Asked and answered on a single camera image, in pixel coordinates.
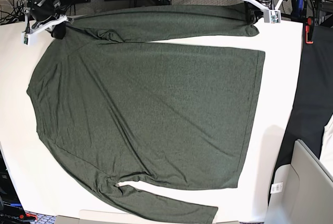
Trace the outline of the green long-sleeve shirt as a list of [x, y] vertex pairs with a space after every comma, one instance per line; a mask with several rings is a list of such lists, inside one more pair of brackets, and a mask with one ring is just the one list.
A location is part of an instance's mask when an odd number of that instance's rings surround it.
[[253, 37], [242, 4], [131, 8], [66, 25], [27, 89], [36, 131], [60, 166], [105, 203], [142, 218], [212, 223], [218, 208], [135, 189], [237, 187], [265, 53], [170, 44]]

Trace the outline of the orange black clamp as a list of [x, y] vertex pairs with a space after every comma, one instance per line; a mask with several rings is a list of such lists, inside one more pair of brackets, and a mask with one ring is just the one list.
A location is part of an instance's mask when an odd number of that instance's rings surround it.
[[313, 44], [313, 31], [315, 27], [315, 19], [314, 17], [308, 17], [305, 25], [305, 43]]

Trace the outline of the beige plastic bin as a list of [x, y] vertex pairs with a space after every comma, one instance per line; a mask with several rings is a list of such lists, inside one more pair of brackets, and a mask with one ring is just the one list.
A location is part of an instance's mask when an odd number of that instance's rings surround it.
[[271, 185], [265, 223], [332, 223], [332, 175], [302, 140]]

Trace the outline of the orange black box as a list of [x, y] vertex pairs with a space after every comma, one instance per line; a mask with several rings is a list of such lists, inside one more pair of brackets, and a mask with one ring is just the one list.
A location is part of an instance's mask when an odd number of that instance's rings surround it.
[[34, 223], [36, 214], [27, 213], [18, 198], [1, 153], [1, 223]]

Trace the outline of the blue handled tool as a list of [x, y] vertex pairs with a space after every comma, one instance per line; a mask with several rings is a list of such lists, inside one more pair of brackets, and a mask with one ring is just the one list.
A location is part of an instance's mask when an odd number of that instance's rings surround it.
[[297, 13], [301, 14], [303, 11], [303, 5], [304, 1], [303, 0], [297, 0]]

